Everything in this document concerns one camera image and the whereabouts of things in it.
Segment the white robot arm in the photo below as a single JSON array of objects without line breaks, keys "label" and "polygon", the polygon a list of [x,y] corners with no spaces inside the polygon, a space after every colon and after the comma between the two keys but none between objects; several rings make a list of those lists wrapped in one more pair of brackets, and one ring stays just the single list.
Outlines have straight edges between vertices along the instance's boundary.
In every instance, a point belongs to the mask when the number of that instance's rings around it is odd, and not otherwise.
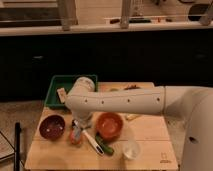
[{"label": "white robot arm", "polygon": [[93,112],[178,114],[185,121],[180,171],[213,171],[213,87],[157,86],[96,92],[94,82],[78,78],[65,100],[81,125]]}]

